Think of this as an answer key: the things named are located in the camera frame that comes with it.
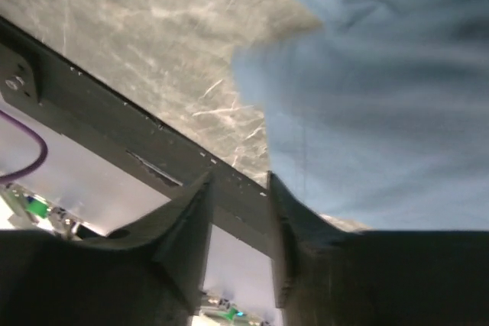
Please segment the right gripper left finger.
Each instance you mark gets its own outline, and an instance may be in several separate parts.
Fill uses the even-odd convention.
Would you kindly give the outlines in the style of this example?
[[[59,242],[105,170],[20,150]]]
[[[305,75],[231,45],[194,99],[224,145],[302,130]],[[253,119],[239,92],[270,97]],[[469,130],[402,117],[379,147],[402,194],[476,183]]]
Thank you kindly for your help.
[[[1,233],[3,325],[188,325],[212,226],[210,176],[123,228],[71,241]]]

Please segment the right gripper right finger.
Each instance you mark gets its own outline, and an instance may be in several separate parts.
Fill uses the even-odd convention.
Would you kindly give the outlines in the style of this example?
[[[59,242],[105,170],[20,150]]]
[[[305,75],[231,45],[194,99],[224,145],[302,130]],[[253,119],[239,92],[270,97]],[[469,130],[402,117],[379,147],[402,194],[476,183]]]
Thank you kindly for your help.
[[[274,295],[287,325],[486,325],[485,231],[343,231],[267,178]]]

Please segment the blue t shirt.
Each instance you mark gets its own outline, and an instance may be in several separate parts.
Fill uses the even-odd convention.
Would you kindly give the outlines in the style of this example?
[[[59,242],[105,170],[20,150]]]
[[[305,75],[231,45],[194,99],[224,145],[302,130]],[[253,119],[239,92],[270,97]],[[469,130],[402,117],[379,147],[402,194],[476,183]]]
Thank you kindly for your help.
[[[378,229],[488,227],[488,0],[299,0],[322,26],[239,50],[270,167]]]

